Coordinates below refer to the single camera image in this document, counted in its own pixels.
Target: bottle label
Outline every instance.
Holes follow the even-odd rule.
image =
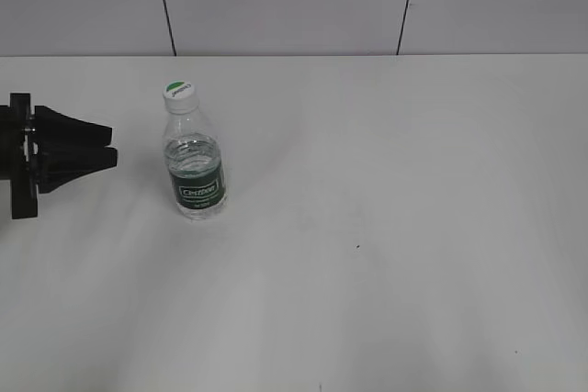
[[[198,178],[172,177],[175,199],[177,202],[192,210],[201,210],[216,206],[221,202],[226,191],[222,163],[209,174]]]

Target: clear water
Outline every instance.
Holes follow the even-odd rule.
[[[221,163],[221,150],[211,137],[198,133],[170,140],[164,149],[165,163],[171,174],[182,178],[198,178],[214,171]],[[227,194],[217,205],[194,210],[177,204],[184,215],[192,219],[206,219],[219,213]]]

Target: plastic bottle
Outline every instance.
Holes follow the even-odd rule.
[[[221,149],[212,126],[198,108],[192,83],[169,84],[164,101],[169,113],[164,157],[177,206],[187,218],[210,218],[222,210],[227,198]]]

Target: white wall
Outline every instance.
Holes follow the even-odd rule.
[[[588,0],[410,0],[402,54],[588,52]],[[406,0],[167,0],[176,51],[393,54]],[[0,0],[3,55],[171,55],[163,0]]]
[[[404,54],[588,51],[588,0],[411,3]]]
[[[179,54],[392,54],[406,0],[167,0]]]
[[[0,0],[0,55],[171,54],[162,0]]]

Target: robotic arm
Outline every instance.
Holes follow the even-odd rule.
[[[30,94],[0,106],[0,180],[10,180],[12,219],[38,215],[37,193],[117,165],[112,129],[59,114],[31,112]]]

